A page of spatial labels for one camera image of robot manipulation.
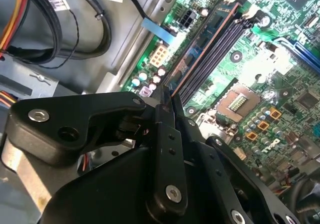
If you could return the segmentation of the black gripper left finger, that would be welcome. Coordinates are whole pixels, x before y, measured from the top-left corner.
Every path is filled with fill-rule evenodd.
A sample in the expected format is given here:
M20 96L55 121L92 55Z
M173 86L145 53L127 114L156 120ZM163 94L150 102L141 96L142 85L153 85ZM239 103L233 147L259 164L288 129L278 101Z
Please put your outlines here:
M165 86L155 99L132 92L27 99L9 110L1 161L44 212L68 183L147 146L157 122L176 124Z

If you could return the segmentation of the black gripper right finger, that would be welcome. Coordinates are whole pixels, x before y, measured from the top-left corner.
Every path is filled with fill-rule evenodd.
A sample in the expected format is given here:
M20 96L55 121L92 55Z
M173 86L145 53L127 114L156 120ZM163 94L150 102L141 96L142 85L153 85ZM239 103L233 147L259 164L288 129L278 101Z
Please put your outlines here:
M195 154L216 202L222 224L298 224L299 220L219 137L204 139L198 125L184 115L180 96L173 97L175 121Z

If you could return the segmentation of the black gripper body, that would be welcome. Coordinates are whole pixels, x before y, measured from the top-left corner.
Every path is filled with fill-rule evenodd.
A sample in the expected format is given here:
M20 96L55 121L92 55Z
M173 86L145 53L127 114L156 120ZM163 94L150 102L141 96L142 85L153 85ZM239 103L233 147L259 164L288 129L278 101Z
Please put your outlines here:
M155 124L149 144L62 187L43 224L221 224L195 154L176 125Z

